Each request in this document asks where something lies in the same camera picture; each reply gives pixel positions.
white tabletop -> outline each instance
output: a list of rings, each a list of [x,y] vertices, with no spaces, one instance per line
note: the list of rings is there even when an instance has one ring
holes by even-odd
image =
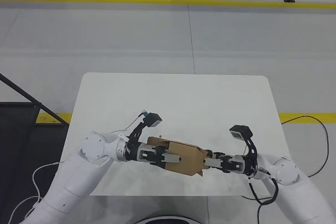
[[[248,125],[258,153],[289,156],[268,80],[263,76],[87,73],[84,75],[62,153],[65,159],[91,131],[111,132],[129,125],[142,111],[162,122],[148,136],[195,144],[230,155],[245,143],[229,132]],[[259,195],[267,191],[254,183]],[[245,175],[217,169],[186,176],[142,162],[114,162],[92,195],[251,195]]]

gray floor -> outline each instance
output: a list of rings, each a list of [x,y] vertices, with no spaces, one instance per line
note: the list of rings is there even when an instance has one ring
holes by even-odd
[[[336,11],[119,4],[0,4],[0,72],[57,113],[72,112],[86,72],[264,75],[280,113],[336,113]],[[22,101],[0,83],[0,101]],[[283,126],[307,174],[326,153],[318,124]],[[313,182],[336,208],[331,157]],[[67,223],[132,223],[152,213],[256,223],[240,197],[91,197]],[[262,223],[288,223],[271,205]]]

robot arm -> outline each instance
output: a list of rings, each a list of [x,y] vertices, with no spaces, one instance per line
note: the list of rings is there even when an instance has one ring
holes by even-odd
[[[61,223],[77,203],[92,193],[114,161],[135,160],[161,168],[167,162],[179,163],[180,156],[167,153],[166,147],[138,141],[144,127],[155,127],[161,121],[157,114],[144,116],[129,137],[90,133],[82,146],[60,165],[46,196],[22,223]],[[258,154],[247,126],[235,125],[230,132],[234,138],[245,141],[248,153],[231,156],[208,150],[203,161],[206,168],[261,180],[271,195],[278,191],[274,202],[293,224],[336,223],[321,192],[291,160]]]

cardboard box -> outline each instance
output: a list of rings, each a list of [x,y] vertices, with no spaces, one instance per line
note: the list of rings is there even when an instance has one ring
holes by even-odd
[[[204,159],[207,157],[207,151],[192,144],[156,137],[148,137],[147,144],[168,147],[167,153],[181,157],[181,161],[177,164],[167,162],[165,170],[189,176],[193,176],[194,174],[203,176]]]

black power cord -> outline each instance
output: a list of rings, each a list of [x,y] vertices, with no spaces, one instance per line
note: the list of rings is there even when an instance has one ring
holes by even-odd
[[[298,116],[296,118],[293,118],[293,119],[290,119],[290,120],[287,120],[281,124],[286,124],[286,123],[289,123],[293,120],[296,120],[296,119],[299,119],[299,118],[312,118],[314,120],[317,120],[323,127],[324,127],[324,130],[325,130],[325,134],[326,134],[326,143],[327,143],[327,153],[326,153],[326,159],[325,159],[325,162],[324,164],[322,165],[322,167],[317,171],[315,172],[314,174],[308,176],[308,177],[312,177],[312,176],[315,176],[316,174],[318,174],[321,170],[323,170],[323,168],[325,167],[326,163],[327,163],[327,160],[329,159],[329,155],[330,155],[330,143],[329,143],[329,133],[327,132],[327,129],[324,125],[324,123],[321,122],[321,120],[317,119],[316,117],[314,116],[308,116],[308,115],[304,115],[304,116]]]
[[[327,129],[326,129],[324,123],[322,123],[321,120],[317,119],[317,118],[314,117],[314,116],[308,116],[308,115],[298,116],[298,117],[296,117],[296,118],[287,120],[287,121],[285,121],[285,122],[283,122],[283,123],[281,123],[281,124],[286,124],[286,123],[289,123],[289,122],[291,122],[291,121],[293,121],[293,120],[296,120],[296,119],[299,119],[299,118],[312,118],[312,119],[314,119],[314,120],[317,120],[317,121],[323,126],[323,128],[324,128],[324,130],[325,130],[325,134],[326,134],[327,153],[326,153],[326,159],[325,159],[325,162],[323,163],[323,165],[321,166],[321,168],[320,168],[317,172],[315,172],[315,173],[313,173],[312,175],[308,176],[308,177],[310,178],[310,177],[313,177],[313,176],[315,176],[316,174],[318,174],[318,173],[325,167],[325,165],[326,165],[326,163],[327,163],[327,161],[328,161],[328,159],[329,159],[329,155],[330,155],[329,134],[328,134],[328,131],[327,131]],[[275,194],[276,194],[276,197],[277,197],[277,193],[278,193],[278,185],[277,185],[275,179],[272,179],[272,181],[274,182],[274,185],[275,185],[275,187],[276,187],[274,196],[275,196]],[[251,192],[252,192],[253,195],[254,195],[254,198],[247,198],[247,197],[245,197],[245,196],[242,196],[242,197],[245,198],[245,199],[247,199],[247,200],[255,200],[255,201],[257,201],[257,202],[260,204],[260,206],[259,206],[259,208],[258,208],[258,213],[257,213],[258,224],[260,224],[260,218],[259,218],[259,216],[260,216],[260,210],[261,210],[262,206],[267,205],[267,204],[264,204],[264,203],[268,203],[268,204],[273,203],[273,202],[275,201],[276,197],[274,198],[274,196],[273,196],[273,198],[271,198],[271,197],[258,198],[258,196],[256,195],[256,193],[255,193],[255,191],[254,191],[253,185],[252,185],[251,183],[249,183],[249,187],[250,187],[250,189],[251,189]],[[270,199],[270,200],[266,200],[265,202],[261,202],[261,201],[260,201],[260,200],[265,200],[265,199],[269,199],[269,198],[271,198],[271,199]]]

